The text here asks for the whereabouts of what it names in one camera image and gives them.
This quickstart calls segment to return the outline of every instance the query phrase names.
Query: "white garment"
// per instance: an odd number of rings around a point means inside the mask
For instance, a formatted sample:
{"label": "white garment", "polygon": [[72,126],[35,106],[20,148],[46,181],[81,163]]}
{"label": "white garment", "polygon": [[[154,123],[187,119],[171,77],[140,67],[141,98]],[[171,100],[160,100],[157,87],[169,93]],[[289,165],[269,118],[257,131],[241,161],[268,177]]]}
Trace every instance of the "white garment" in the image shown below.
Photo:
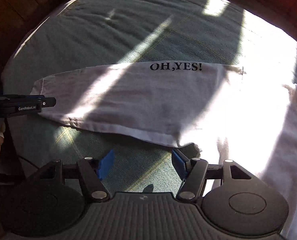
{"label": "white garment", "polygon": [[282,234],[297,240],[297,85],[170,61],[64,72],[36,81],[31,94],[55,97],[41,115],[65,125],[172,147],[193,142],[212,164],[233,159],[285,197]]}

